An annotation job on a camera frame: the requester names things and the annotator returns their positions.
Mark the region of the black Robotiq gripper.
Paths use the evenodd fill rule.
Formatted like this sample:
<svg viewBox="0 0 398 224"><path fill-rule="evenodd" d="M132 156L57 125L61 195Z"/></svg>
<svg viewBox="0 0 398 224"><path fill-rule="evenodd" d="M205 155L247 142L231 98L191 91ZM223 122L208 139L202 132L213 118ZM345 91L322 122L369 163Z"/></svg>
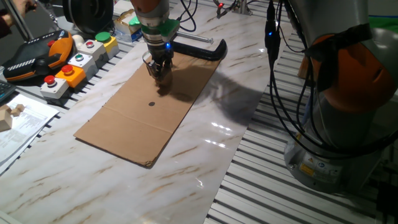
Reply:
<svg viewBox="0 0 398 224"><path fill-rule="evenodd" d="M160 83L160 72L157 69L157 64L163 65L161 70L161 77L165 78L172 72L172 59L174 57L174 50L170 42L162 43L147 43L150 59L145 59L146 67L149 75Z"/></svg>

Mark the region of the person hand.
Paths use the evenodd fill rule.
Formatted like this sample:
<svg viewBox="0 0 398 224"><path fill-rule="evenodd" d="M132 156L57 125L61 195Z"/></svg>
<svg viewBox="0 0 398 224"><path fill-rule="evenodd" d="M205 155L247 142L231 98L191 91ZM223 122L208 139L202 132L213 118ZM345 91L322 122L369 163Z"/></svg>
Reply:
<svg viewBox="0 0 398 224"><path fill-rule="evenodd" d="M36 2L33 0L12 0L12 2L22 17L25 17L30 11L35 11L37 7Z"/></svg>

